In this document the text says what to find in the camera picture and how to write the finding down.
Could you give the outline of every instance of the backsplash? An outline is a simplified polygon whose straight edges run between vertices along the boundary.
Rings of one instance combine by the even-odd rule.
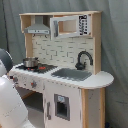
[[[93,57],[92,38],[74,37],[51,41],[49,35],[33,34],[32,43],[33,56],[39,57],[41,63],[75,68],[81,51],[87,51]],[[86,55],[82,55],[81,62],[86,62],[86,70],[93,71]]]

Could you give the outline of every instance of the stovetop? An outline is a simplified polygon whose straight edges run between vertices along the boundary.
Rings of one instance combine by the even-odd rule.
[[[39,63],[38,66],[34,67],[34,68],[27,68],[24,65],[18,66],[16,68],[20,69],[20,70],[25,70],[25,71],[28,71],[28,72],[44,74],[44,73],[46,73],[46,72],[48,72],[48,71],[50,71],[54,68],[57,68],[57,66]]]

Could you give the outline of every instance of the gray wall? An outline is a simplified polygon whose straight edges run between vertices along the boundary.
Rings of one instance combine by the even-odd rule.
[[[128,0],[4,0],[4,7],[9,48],[15,64],[25,57],[19,13],[103,11],[102,70],[115,77],[114,83],[106,88],[106,121],[113,128],[128,127]]]

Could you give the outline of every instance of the white cabinet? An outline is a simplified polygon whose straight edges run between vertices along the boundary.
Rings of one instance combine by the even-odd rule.
[[[81,90],[45,82],[45,128],[82,128]]]
[[[74,15],[50,18],[51,39],[68,38],[91,33],[91,16]]]

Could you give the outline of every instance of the faucet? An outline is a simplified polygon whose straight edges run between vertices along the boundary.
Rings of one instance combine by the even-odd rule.
[[[88,58],[90,60],[90,65],[93,65],[93,59],[92,59],[91,55],[88,52],[86,52],[86,51],[81,51],[78,54],[78,63],[75,66],[77,68],[77,70],[83,70],[83,69],[85,69],[85,64],[82,64],[80,62],[81,55],[83,55],[83,54],[86,54],[88,56]]]

